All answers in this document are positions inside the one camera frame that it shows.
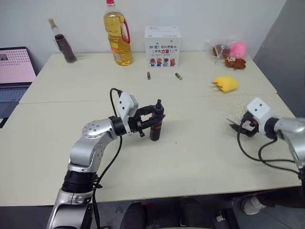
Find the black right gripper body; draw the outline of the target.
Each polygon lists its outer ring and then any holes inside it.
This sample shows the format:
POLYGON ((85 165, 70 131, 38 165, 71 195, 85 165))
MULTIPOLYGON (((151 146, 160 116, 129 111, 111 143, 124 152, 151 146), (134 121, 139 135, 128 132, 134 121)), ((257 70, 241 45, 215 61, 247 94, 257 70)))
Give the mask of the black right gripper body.
POLYGON ((254 119, 254 116, 250 113, 245 113, 242 117, 239 133, 246 135, 247 137, 253 137, 259 132, 258 122, 254 119))

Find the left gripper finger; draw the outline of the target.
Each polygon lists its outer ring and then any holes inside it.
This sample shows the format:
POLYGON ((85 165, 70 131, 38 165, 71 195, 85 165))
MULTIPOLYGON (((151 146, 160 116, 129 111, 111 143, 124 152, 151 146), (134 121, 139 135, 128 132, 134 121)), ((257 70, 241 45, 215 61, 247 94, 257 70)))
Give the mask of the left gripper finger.
POLYGON ((148 120, 142 121, 142 129, 154 128, 154 126, 156 126, 156 128, 158 129, 162 126, 162 122, 164 118, 165 118, 164 114, 152 116, 148 120))
POLYGON ((142 115, 153 115, 155 113, 155 105, 148 105, 141 108, 138 108, 136 111, 136 116, 142 115))

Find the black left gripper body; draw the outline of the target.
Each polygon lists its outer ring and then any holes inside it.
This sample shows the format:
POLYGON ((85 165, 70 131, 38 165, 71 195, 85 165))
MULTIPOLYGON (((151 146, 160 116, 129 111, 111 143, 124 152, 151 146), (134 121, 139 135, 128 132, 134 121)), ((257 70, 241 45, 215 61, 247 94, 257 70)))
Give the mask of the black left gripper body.
POLYGON ((129 117, 128 124, 130 131, 132 133, 139 133, 140 137, 144 137, 145 133, 142 128, 142 118, 140 115, 135 115, 134 117, 129 117))

